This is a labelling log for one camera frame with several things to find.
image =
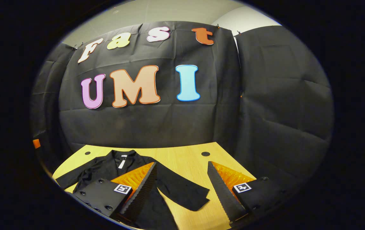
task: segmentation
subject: jacket collar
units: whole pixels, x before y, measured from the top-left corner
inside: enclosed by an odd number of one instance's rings
[[[117,151],[117,150],[111,150],[109,154],[107,154],[104,158],[105,160],[109,160],[109,159],[120,159],[122,155],[126,155],[127,157],[133,157],[135,156],[137,153],[135,150],[130,150],[128,152],[122,152],[122,151]]]

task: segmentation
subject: blue letter i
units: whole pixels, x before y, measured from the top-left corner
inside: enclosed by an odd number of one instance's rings
[[[200,94],[195,89],[195,72],[198,70],[196,65],[179,65],[175,67],[179,73],[181,81],[181,92],[177,99],[183,102],[195,101],[200,98]]]

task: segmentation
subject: orange object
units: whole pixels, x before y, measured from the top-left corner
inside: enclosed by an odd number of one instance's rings
[[[233,186],[239,185],[242,183],[247,183],[247,182],[253,181],[255,179],[245,176],[242,173],[232,170],[226,166],[220,165],[213,161],[211,161],[211,162],[212,162],[213,166],[215,167],[216,171],[219,173],[219,176],[225,182],[225,185],[231,191],[232,195],[239,201],[239,199],[236,197],[236,195],[232,191]]]
[[[195,28],[192,29],[195,32],[197,41],[205,45],[213,45],[213,41],[208,39],[208,35],[213,35],[211,31],[207,31],[205,28]]]
[[[141,97],[138,100],[141,104],[153,104],[161,100],[156,91],[156,72],[158,66],[146,65],[140,69],[135,78],[131,79],[126,70],[115,70],[110,73],[114,86],[114,101],[112,106],[120,108],[127,105],[123,98],[125,94],[131,104],[135,104],[139,92]]]
[[[39,139],[33,140],[33,145],[35,146],[35,149],[39,148],[41,146]]]
[[[138,186],[141,184],[153,164],[154,162],[146,164],[111,180],[111,182],[131,186],[131,188],[133,188],[133,191],[131,192],[125,203],[127,203],[128,199],[133,196],[134,192],[137,190]]]

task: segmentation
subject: letter u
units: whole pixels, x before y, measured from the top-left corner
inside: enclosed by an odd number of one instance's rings
[[[96,99],[90,99],[90,90],[89,86],[92,83],[91,78],[84,79],[81,82],[82,86],[82,95],[83,95],[83,103],[89,109],[97,109],[103,103],[103,80],[105,79],[105,74],[100,74],[95,77],[96,81]]]

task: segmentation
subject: orange letter m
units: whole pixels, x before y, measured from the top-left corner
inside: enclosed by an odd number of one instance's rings
[[[126,70],[116,70],[110,74],[114,82],[113,107],[120,108],[127,105],[123,98],[123,92],[131,104],[137,101],[138,93],[141,90],[141,97],[138,100],[141,104],[152,104],[160,101],[156,93],[156,72],[158,66],[146,65],[140,69],[133,81]]]

